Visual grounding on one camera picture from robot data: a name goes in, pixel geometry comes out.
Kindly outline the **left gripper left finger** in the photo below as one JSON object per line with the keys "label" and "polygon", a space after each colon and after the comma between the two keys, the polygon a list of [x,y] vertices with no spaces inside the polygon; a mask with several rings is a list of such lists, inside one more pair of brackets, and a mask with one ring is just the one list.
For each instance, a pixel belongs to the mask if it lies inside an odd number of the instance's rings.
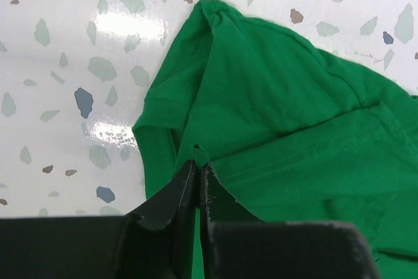
{"label": "left gripper left finger", "polygon": [[196,165],[123,216],[1,220],[2,278],[191,278]]}

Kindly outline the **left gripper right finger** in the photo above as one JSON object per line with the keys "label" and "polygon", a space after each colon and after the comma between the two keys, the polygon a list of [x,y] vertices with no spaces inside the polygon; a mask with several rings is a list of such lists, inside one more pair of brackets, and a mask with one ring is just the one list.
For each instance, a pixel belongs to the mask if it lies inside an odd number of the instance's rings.
{"label": "left gripper right finger", "polygon": [[264,222],[201,172],[201,245],[206,278],[379,278],[371,249],[350,223]]}

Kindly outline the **green t shirt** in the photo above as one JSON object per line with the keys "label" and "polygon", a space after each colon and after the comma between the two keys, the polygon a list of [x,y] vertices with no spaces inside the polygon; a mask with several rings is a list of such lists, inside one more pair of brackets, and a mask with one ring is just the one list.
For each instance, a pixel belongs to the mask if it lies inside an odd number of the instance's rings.
{"label": "green t shirt", "polygon": [[417,98],[375,71],[200,0],[133,134],[148,197],[211,163],[261,219],[354,223],[383,278],[417,277]]}

